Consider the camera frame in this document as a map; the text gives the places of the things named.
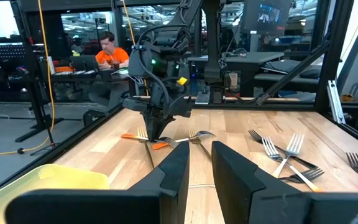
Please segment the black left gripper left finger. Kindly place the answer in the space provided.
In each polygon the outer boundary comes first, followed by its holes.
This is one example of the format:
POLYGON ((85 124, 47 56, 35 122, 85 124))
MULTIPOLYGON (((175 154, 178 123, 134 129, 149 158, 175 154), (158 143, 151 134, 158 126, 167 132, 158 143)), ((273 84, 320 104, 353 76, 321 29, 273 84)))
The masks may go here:
POLYGON ((180 143, 127 190, 32 190, 5 209, 7 224, 184 224, 190 147, 180 143))

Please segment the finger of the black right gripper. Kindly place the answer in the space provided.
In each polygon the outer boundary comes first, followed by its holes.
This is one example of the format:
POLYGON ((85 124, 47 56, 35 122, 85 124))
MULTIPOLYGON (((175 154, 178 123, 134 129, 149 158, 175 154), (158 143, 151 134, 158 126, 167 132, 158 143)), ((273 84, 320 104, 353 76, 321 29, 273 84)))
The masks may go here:
POLYGON ((158 138, 158 117, 144 113, 143 118, 149 142, 156 141, 158 138))
POLYGON ((165 128, 167 127, 167 125, 171 122, 173 122, 175 120, 175 118, 173 116, 169 116, 165 119, 162 119, 160 122, 160 127, 159 127, 159 136, 162 137, 162 133, 165 130, 165 128))

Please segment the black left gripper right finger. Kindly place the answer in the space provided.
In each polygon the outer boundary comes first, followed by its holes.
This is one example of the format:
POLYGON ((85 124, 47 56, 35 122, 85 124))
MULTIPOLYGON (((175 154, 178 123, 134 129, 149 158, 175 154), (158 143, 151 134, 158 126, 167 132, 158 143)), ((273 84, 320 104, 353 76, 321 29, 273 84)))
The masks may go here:
POLYGON ((301 192, 220 141, 211 152, 225 224, 358 224, 358 193, 301 192))

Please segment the wooden-handled utensil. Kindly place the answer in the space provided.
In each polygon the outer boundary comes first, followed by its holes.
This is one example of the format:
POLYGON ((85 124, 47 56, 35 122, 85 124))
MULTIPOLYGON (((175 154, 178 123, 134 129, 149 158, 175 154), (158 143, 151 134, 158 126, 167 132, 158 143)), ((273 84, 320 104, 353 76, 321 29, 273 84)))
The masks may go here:
POLYGON ((202 137, 202 136, 214 136, 214 134, 209 131, 198 131, 196 133, 195 130, 193 130, 193 129, 189 130, 190 142, 192 142, 193 144, 197 144, 203 150, 203 152, 206 154, 208 159, 212 160, 211 154, 208 152, 208 150, 201 143, 200 137, 202 137))

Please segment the yellow plastic bin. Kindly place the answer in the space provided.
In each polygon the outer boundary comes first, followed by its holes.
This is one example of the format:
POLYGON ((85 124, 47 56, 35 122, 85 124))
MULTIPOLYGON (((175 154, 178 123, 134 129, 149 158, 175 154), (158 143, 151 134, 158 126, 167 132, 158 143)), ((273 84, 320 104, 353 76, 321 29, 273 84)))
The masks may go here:
POLYGON ((57 164, 42 165, 0 189, 0 224, 6 224, 4 211, 8 203, 28 191, 108 188, 108 177, 104 174, 57 164))

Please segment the person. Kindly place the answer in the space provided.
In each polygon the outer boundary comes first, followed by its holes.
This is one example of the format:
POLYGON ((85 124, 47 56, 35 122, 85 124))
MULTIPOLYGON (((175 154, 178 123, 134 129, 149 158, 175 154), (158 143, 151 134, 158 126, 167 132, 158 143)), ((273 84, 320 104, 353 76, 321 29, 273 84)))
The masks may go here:
MULTIPOLYGON (((95 56, 100 70, 117 70, 129 64, 127 52, 115 45, 115 36, 105 31, 100 35, 102 50, 95 56)), ((122 94, 128 90, 127 82, 95 82, 89 89, 88 96, 94 103, 109 110, 122 103, 122 94)))

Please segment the black laptop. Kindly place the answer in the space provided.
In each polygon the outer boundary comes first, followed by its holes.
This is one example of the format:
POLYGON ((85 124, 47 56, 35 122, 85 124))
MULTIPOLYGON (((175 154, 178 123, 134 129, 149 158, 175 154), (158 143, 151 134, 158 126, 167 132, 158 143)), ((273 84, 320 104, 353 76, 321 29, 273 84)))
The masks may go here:
POLYGON ((94 55, 80 55, 70 57, 72 67, 75 71, 98 71, 99 65, 94 55))

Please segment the black desk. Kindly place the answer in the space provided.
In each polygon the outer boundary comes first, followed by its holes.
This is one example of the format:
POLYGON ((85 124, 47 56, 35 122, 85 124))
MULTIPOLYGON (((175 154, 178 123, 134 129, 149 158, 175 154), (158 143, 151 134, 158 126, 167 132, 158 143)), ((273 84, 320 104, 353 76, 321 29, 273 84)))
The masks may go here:
POLYGON ((129 78, 119 73, 102 72, 61 72, 50 76, 52 83, 79 83, 79 82, 121 82, 129 78))

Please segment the grey desk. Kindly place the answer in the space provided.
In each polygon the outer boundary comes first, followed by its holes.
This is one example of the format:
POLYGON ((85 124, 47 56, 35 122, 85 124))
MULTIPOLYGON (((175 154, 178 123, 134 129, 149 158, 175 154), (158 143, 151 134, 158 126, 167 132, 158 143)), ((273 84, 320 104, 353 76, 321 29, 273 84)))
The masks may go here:
MULTIPOLYGON (((260 73, 260 67, 266 63, 281 59, 283 52, 248 52, 246 56, 221 58, 228 72, 238 74, 238 86, 233 89, 236 96, 253 97, 255 81, 254 77, 260 73)), ((192 80, 203 80, 204 70, 208 63, 208 55, 201 57, 189 57, 190 78, 192 80)))

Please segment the black monitor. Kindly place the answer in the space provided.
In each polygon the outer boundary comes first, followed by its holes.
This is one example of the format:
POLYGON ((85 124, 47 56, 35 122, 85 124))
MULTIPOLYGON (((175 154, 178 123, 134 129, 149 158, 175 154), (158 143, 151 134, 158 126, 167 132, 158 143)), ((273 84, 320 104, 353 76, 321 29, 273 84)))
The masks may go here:
POLYGON ((291 0, 244 0, 242 28, 248 34, 283 35, 291 0))

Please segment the black pegboard cart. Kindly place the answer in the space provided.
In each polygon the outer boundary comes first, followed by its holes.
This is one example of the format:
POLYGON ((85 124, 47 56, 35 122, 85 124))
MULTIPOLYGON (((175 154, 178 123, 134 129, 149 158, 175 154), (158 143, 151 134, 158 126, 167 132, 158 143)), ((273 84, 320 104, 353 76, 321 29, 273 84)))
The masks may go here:
POLYGON ((44 130, 51 131, 53 125, 63 121, 45 112, 44 106, 50 103, 45 80, 32 48, 18 35, 0 37, 0 82, 25 86, 26 98, 31 102, 30 110, 37 122, 30 132, 18 137, 15 142, 23 142, 44 130))

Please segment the silver aluminium bracket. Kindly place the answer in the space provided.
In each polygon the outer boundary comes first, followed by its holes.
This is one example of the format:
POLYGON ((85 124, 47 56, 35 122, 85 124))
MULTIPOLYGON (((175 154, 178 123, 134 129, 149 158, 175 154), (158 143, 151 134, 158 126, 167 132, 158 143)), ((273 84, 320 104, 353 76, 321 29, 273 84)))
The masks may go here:
POLYGON ((334 121, 338 124, 345 124, 346 119, 342 110, 340 97, 337 91, 337 85, 334 80, 328 81, 327 92, 334 121))

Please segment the black table frame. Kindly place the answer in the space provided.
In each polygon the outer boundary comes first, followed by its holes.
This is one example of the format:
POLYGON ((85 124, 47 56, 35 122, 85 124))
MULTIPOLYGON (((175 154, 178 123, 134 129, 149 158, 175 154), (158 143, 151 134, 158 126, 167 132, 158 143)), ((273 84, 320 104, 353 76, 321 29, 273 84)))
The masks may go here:
MULTIPOLYGON (((256 99, 245 100, 243 103, 239 100, 230 100, 228 103, 193 105, 193 107, 201 110, 315 111, 325 116, 328 113, 328 94, 325 87, 328 84, 328 81, 336 77, 337 68, 340 62, 339 56, 344 43, 353 4, 354 0, 337 0, 333 12, 333 19, 330 22, 328 34, 325 37, 324 42, 317 46, 299 66, 276 82, 262 96, 259 96, 256 99), (323 66, 316 98, 313 104, 302 102, 296 103, 294 101, 275 101, 270 99, 274 93, 282 89, 291 79, 294 79, 295 75, 301 69, 304 69, 307 65, 310 65, 322 55, 324 55, 323 66)), ((124 108, 122 106, 117 106, 111 109, 108 112, 108 115, 104 118, 94 121, 89 126, 64 140, 59 146, 45 152, 30 164, 2 181, 0 183, 0 190, 30 172, 32 169, 57 161, 74 146, 78 145, 80 141, 94 133, 100 126, 117 116, 117 114, 123 110, 124 108)))

